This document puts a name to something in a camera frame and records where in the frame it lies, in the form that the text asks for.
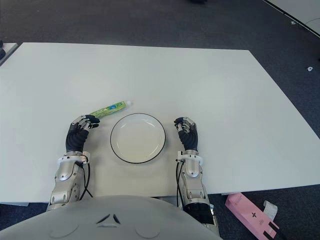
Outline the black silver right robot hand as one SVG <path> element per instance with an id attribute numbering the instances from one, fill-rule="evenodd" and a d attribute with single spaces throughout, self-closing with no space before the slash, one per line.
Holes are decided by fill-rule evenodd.
<path id="1" fill-rule="evenodd" d="M 198 131 L 196 123 L 189 117 L 179 117 L 174 121 L 179 139 L 186 151 L 198 151 Z"/>

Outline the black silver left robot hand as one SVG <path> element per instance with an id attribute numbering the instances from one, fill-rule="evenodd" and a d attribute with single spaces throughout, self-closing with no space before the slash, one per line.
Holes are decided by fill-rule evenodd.
<path id="1" fill-rule="evenodd" d="M 100 120 L 93 115 L 81 115 L 69 126 L 66 135 L 66 152 L 83 152 L 89 131 L 99 126 Z"/>

